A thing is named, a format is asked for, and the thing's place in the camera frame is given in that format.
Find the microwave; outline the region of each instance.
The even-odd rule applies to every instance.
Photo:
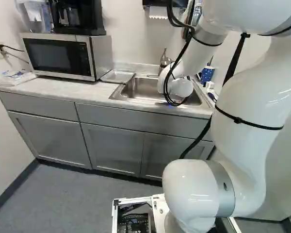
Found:
[[[21,33],[33,73],[97,81],[113,69],[110,35]]]

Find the countertop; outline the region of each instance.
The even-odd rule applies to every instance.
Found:
[[[0,91],[42,97],[55,100],[66,100],[77,103],[86,103],[99,106],[116,107],[138,111],[171,114],[185,117],[210,118],[213,109],[180,106],[172,107],[154,103],[137,103],[122,100],[111,100],[109,96],[119,85],[102,82],[82,82],[60,80],[55,78],[36,78],[17,86],[1,86]],[[211,106],[208,96],[203,96],[204,101]]]

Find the gray carpet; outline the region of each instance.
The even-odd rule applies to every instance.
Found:
[[[40,165],[0,209],[0,233],[111,233],[112,200],[162,188]]]

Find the sink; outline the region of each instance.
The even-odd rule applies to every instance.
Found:
[[[125,85],[119,85],[119,87],[112,93],[109,99],[168,105],[164,95],[157,92],[157,83],[158,78],[147,77],[146,75],[136,75]],[[188,100],[183,105],[189,105],[192,107],[202,105],[204,102],[199,97],[197,92],[197,88],[194,87],[193,93],[189,96]],[[174,101],[182,101],[182,98],[176,95],[170,95],[170,97]]]

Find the coffee maker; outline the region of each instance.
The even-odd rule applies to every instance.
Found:
[[[48,0],[54,32],[77,35],[106,35],[101,0]]]

